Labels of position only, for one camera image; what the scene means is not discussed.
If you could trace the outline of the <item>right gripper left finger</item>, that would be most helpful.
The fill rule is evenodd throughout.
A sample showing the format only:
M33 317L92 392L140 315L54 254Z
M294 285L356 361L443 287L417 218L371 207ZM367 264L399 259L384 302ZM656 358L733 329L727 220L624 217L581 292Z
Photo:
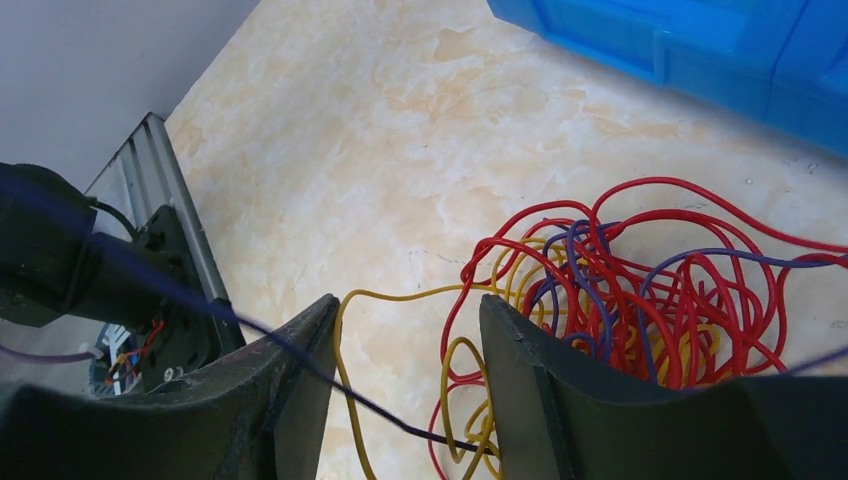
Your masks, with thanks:
M1 387L5 479L312 479L331 389L279 346L333 373L339 302L325 295L277 329L153 392L94 400Z

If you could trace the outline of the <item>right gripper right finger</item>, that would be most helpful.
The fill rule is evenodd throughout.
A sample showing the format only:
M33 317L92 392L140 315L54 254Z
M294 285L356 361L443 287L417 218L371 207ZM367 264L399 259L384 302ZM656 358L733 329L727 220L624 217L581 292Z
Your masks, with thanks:
M508 479L843 479L847 381L754 376L696 391L637 379L482 298Z

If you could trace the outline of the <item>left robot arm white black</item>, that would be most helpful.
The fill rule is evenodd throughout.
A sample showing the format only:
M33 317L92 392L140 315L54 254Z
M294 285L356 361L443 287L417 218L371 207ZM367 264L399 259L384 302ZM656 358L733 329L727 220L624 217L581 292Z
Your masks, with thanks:
M201 263L189 229L170 205L142 226L115 215L126 238L99 232L112 206L57 173L31 164L1 167L1 316L42 328L65 315L99 322L96 343L78 354L24 354L37 364L85 362L97 396L149 392L239 349L239 328L155 291L124 268L136 260L194 293Z

